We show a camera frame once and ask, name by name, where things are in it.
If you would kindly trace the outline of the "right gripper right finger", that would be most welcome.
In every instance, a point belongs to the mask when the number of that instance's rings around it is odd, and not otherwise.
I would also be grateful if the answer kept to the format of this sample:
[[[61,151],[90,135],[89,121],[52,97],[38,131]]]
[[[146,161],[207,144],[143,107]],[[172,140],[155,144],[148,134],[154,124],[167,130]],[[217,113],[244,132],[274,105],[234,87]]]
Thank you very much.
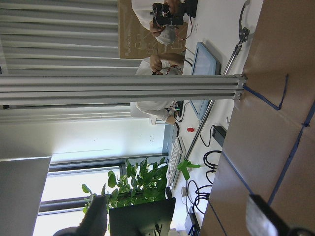
[[[246,226],[251,236],[313,236],[306,228],[290,228],[262,199],[250,194],[246,206]]]

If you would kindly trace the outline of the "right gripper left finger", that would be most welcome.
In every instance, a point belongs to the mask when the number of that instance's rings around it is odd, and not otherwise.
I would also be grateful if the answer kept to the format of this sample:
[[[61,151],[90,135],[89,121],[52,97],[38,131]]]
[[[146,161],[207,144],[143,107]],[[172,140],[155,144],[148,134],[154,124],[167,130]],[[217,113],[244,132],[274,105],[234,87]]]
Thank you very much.
[[[76,236],[104,236],[107,231],[108,197],[94,197],[85,217],[75,231]]]

